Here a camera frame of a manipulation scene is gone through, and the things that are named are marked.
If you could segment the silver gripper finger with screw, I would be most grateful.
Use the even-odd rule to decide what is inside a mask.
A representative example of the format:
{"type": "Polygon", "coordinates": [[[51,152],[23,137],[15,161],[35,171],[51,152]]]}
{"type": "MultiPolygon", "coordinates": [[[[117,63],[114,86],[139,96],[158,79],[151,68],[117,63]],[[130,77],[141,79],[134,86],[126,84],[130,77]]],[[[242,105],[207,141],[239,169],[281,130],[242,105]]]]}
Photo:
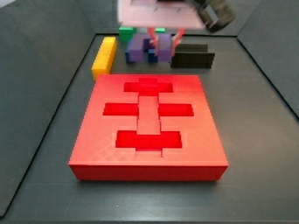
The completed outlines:
{"type": "Polygon", "coordinates": [[[181,44],[183,34],[185,34],[185,29],[179,28],[177,34],[173,36],[173,49],[175,49],[175,47],[181,44]]]}

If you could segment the silver black-tipped gripper finger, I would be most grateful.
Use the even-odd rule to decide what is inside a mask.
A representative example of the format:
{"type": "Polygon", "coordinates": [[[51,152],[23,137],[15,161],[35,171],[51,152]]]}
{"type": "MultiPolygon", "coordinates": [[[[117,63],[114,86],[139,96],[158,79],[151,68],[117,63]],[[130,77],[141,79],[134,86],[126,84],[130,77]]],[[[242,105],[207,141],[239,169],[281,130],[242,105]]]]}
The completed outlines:
{"type": "Polygon", "coordinates": [[[151,44],[155,48],[159,46],[159,36],[155,33],[155,27],[149,27],[147,28],[147,33],[151,37],[151,44]]]}

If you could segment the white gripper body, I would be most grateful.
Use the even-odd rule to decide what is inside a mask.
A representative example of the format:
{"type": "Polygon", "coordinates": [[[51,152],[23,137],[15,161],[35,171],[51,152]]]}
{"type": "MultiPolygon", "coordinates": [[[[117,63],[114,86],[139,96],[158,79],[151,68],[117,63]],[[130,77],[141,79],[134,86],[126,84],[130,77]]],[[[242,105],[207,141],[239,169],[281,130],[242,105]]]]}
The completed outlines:
{"type": "Polygon", "coordinates": [[[163,28],[205,28],[195,9],[178,1],[118,0],[118,22],[123,26],[163,28]]]}

